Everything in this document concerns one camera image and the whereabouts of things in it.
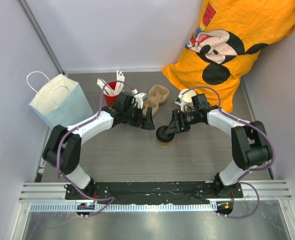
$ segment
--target white backdrop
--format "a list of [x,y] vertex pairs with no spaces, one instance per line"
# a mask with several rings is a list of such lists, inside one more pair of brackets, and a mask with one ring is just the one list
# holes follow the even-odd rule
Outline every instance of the white backdrop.
[[[26,76],[58,74],[15,0],[0,0],[0,240],[8,240],[24,182],[33,181],[48,127],[28,105]],[[36,89],[47,81],[30,80]]]
[[63,70],[151,70],[175,63],[202,0],[27,0]]
[[243,79],[255,116],[275,144],[275,175],[286,180],[295,202],[295,31],[263,49]]

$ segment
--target light blue paper bag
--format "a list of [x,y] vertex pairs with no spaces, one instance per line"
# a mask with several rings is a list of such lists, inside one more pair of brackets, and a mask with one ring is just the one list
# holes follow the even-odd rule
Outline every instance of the light blue paper bag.
[[[34,73],[43,74],[48,80],[39,91],[29,83],[29,76]],[[33,71],[26,82],[36,92],[29,105],[50,129],[74,125],[94,115],[80,84],[62,74],[50,80],[43,72]]]

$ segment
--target red cup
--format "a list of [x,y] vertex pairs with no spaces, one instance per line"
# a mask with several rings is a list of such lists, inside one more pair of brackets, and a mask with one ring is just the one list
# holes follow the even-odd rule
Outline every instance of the red cup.
[[[116,85],[117,85],[117,82],[114,81],[114,82],[109,83],[108,85],[109,85],[112,89],[115,89],[115,88],[116,88]],[[113,107],[114,103],[116,102],[116,100],[117,100],[117,98],[118,98],[118,96],[119,96],[119,95],[109,96],[109,95],[105,95],[104,93],[103,93],[103,95],[104,95],[104,98],[105,98],[106,104],[107,104],[110,108]]]

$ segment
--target gray wooden floor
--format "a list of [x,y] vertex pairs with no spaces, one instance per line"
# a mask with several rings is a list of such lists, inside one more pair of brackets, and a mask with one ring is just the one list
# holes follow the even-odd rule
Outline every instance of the gray wooden floor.
[[[168,100],[153,117],[156,129],[168,125],[179,90],[161,72],[125,72],[125,82],[139,92],[148,92],[155,84],[169,89]],[[92,109],[97,111],[101,89],[97,78],[115,80],[115,73],[70,74],[79,82]],[[242,87],[237,90],[233,114],[251,120]],[[80,165],[95,180],[125,181],[192,181],[213,180],[232,160],[231,138],[222,131],[199,123],[189,132],[180,133],[168,147],[161,147],[154,130],[143,130],[126,124],[104,131],[87,141],[81,149]],[[248,180],[267,180],[267,171],[254,172]],[[45,167],[43,182],[58,182],[55,169]]]

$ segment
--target orange shirt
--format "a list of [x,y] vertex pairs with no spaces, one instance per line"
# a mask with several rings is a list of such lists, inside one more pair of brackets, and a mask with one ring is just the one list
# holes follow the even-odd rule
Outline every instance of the orange shirt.
[[[248,73],[260,50],[295,29],[295,0],[204,0],[197,29],[176,64],[162,73],[178,89],[208,86],[218,91],[225,111],[241,76]],[[211,105],[218,98],[209,89]]]

